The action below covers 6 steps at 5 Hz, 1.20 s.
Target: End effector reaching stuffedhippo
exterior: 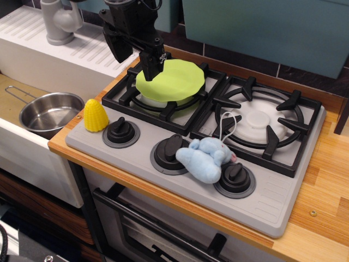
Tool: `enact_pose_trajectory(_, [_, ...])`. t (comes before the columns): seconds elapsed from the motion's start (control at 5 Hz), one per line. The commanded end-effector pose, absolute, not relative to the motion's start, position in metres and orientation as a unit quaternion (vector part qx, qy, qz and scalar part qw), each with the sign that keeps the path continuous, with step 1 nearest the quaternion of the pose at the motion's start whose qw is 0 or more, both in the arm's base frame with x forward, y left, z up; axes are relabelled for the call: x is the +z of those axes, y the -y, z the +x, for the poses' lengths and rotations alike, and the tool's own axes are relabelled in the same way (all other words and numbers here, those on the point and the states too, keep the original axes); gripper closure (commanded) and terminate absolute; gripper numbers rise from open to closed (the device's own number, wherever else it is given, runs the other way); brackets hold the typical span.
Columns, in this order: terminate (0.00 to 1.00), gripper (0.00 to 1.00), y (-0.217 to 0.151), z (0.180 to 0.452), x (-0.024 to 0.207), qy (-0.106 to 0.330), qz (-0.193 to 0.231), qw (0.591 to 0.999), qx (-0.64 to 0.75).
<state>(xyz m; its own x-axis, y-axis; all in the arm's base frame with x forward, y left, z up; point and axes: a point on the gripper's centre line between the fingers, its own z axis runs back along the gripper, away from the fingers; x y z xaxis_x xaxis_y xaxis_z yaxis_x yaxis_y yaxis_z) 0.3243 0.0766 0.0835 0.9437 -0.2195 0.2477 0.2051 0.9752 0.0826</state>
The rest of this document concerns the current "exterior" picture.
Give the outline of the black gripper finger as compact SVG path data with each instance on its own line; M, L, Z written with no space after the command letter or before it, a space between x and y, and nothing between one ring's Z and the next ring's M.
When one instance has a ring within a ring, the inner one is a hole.
M114 58L119 63L124 62L133 54L133 47L126 43L123 37L118 32L113 30L111 25L107 23L104 24L103 34Z
M152 81L159 73L164 70L165 52L149 53L140 52L140 62L146 81Z

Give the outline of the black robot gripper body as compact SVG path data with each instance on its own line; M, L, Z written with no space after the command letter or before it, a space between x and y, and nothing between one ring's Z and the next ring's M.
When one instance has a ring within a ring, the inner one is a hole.
M109 24L133 49L149 53L164 51L164 41L155 29L162 1L105 1L99 11L104 24Z

